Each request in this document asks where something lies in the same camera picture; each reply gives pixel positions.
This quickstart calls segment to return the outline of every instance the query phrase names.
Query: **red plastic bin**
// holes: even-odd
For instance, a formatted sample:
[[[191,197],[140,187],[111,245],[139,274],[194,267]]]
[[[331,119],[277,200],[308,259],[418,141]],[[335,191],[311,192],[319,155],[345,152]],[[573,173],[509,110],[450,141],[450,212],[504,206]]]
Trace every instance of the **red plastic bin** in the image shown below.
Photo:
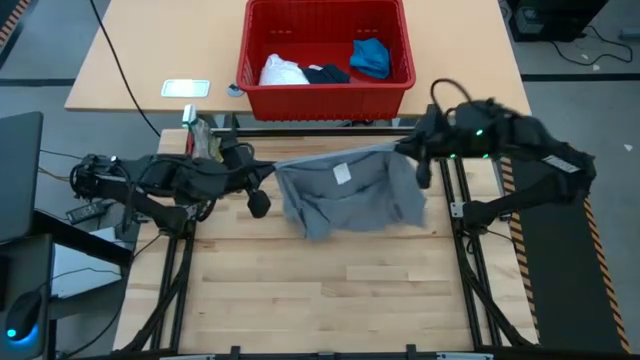
[[[379,80],[349,66],[353,40],[377,38],[391,75]],[[259,86],[271,54],[300,67],[335,64],[350,84]],[[396,117],[415,83],[402,0],[249,0],[237,84],[258,120],[375,120]]]

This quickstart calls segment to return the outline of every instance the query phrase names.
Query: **light wood tabletop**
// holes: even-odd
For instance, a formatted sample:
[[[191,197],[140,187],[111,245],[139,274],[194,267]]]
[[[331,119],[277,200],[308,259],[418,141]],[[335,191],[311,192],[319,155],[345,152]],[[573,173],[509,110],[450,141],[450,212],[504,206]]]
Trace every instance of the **light wood tabletop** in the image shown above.
[[[140,106],[179,112],[251,112],[247,96],[233,98],[246,0],[112,0],[104,25]],[[417,80],[400,116],[424,114],[434,80],[449,77],[474,98],[496,97],[528,112],[524,88],[496,0],[404,0]],[[206,98],[165,98],[168,79],[211,82]],[[442,102],[462,97],[448,86]],[[98,29],[65,104],[68,110],[132,111],[134,104]]]
[[[184,152],[186,134],[165,130],[159,152]],[[264,160],[392,140],[242,138]],[[465,160],[465,167],[473,199],[500,196],[489,160]],[[424,228],[339,231],[326,241],[310,242],[285,220],[273,176],[262,186],[273,203],[263,219],[251,217],[244,193],[219,200],[211,216],[198,224],[180,353],[228,353],[232,345],[244,353],[400,352],[410,343],[419,351],[472,349],[441,174],[437,166],[432,169]],[[495,221],[490,229],[509,235],[504,222]],[[144,225],[137,247],[156,234],[154,225]],[[491,234],[481,242],[496,303],[536,342],[513,244]],[[155,307],[166,250],[167,240],[161,239],[133,263],[114,348],[127,344]],[[488,342],[484,311],[478,314]],[[170,313],[165,346],[171,322]]]

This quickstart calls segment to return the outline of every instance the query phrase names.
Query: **gray t-shirt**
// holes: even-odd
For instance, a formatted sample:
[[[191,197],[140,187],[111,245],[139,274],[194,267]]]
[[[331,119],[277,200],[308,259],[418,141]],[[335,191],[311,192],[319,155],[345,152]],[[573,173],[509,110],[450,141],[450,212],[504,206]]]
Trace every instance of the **gray t-shirt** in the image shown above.
[[[424,226],[426,199],[415,170],[393,151],[376,145],[275,164],[284,213],[305,237],[328,238],[331,229],[382,230],[389,224]]]

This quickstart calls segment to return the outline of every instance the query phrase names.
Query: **wooden table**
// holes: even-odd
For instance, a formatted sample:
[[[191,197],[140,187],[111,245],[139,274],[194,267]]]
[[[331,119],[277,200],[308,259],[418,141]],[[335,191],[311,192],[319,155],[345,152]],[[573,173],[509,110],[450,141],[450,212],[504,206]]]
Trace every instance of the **wooden table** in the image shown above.
[[[247,96],[233,98],[246,0],[112,0],[104,25],[140,106],[181,112],[195,104],[205,113],[251,112]],[[442,77],[462,83],[475,98],[496,97],[528,112],[505,25],[496,0],[404,0],[415,86],[400,116],[424,114],[431,83]],[[211,82],[206,98],[164,98],[167,79]],[[462,97],[438,90],[445,104]],[[98,30],[65,104],[68,110],[131,111],[134,104]]]
[[[242,141],[254,145],[258,159],[284,160],[392,140]],[[185,142],[185,130],[165,130],[159,152],[182,153]],[[474,199],[499,196],[489,160],[466,160],[465,167]],[[425,228],[336,232],[330,240],[309,242],[283,217],[273,176],[262,186],[273,203],[263,219],[251,217],[245,194],[220,200],[210,218],[198,224],[180,353],[228,353],[232,345],[244,353],[400,352],[409,343],[419,351],[470,350],[442,178],[438,167],[432,168]],[[509,234],[499,221],[491,230]],[[154,225],[145,225],[137,246],[156,233]],[[495,235],[481,241],[496,303],[525,337],[536,341],[512,243]],[[115,348],[132,339],[154,308],[166,249],[162,239],[134,262]],[[479,314],[488,341],[484,312]],[[171,316],[167,319],[165,346]]]

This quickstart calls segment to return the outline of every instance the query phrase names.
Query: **black metal frame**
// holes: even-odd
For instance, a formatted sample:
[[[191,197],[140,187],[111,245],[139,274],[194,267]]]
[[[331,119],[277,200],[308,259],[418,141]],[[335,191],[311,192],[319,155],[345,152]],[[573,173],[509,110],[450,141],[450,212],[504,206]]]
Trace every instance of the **black metal frame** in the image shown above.
[[[326,129],[236,129],[239,137],[318,137],[318,136],[406,136],[411,134],[413,127],[407,128],[385,128],[385,127],[361,127],[361,128],[326,128]],[[230,129],[216,129],[216,132],[231,131]],[[449,160],[440,160],[439,165],[442,172],[445,196],[448,203],[455,202],[453,184],[449,170]],[[464,171],[464,165],[461,159],[453,161],[458,177],[458,185],[460,187],[463,201],[471,200],[467,179]],[[602,358],[610,359],[640,359],[637,355],[626,354],[594,354],[585,352],[574,352],[564,350],[548,350],[537,346],[523,346],[518,337],[512,337],[510,341],[514,343],[514,347],[501,346],[500,329],[510,326],[507,318],[502,314],[500,309],[491,300],[491,290],[489,286],[486,264],[480,241],[477,236],[470,236],[469,241],[472,242],[474,250],[475,270],[472,269],[467,254],[465,252],[463,232],[460,219],[454,218],[450,211],[451,226],[457,253],[458,265],[463,285],[463,293],[465,297],[465,305],[467,309],[471,338],[474,346],[473,353],[493,355],[495,359],[578,359],[578,358]],[[194,241],[187,241],[184,249],[184,259],[188,264],[191,262],[193,255]],[[171,239],[167,249],[166,262],[163,268],[163,277],[161,282],[161,294],[166,294],[170,286],[170,279],[173,274],[174,258],[177,251],[177,239]],[[86,360],[116,360],[116,359],[160,359],[162,357],[179,356],[179,344],[182,331],[182,319],[184,307],[186,303],[188,281],[183,284],[177,295],[176,312],[171,327],[171,341],[169,348],[160,348],[162,327],[164,318],[157,323],[154,329],[151,347],[146,351],[135,352],[115,352],[110,355],[84,358]],[[487,319],[489,324],[491,345],[485,345],[480,332],[478,321],[478,313],[475,306],[474,293],[485,306]],[[455,359],[456,353],[447,352],[417,352],[415,345],[408,344],[407,351],[402,353],[313,353],[313,354],[240,354],[240,347],[232,347],[229,354],[215,354],[218,360],[239,360],[255,359],[255,360],[348,360],[348,359],[367,359],[367,360],[421,360],[421,359]]]

